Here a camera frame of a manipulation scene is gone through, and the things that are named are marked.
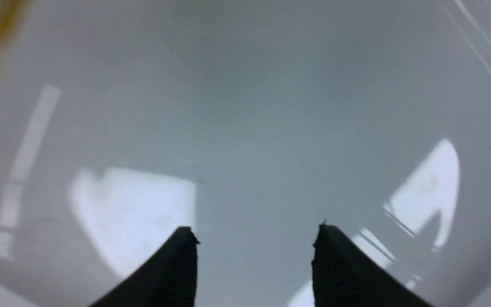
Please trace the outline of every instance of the glossy surface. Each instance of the glossy surface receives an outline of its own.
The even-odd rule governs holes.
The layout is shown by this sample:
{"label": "glossy surface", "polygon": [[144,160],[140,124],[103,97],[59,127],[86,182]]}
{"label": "glossy surface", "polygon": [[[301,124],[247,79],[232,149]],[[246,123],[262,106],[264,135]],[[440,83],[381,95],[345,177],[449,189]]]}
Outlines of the glossy surface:
{"label": "glossy surface", "polygon": [[0,92],[0,282],[41,306],[115,286],[111,221],[176,204],[116,169],[194,186],[119,257],[194,216],[200,307],[310,307],[293,297],[325,218],[433,304],[469,304],[491,281],[491,6],[458,4],[36,3]]}

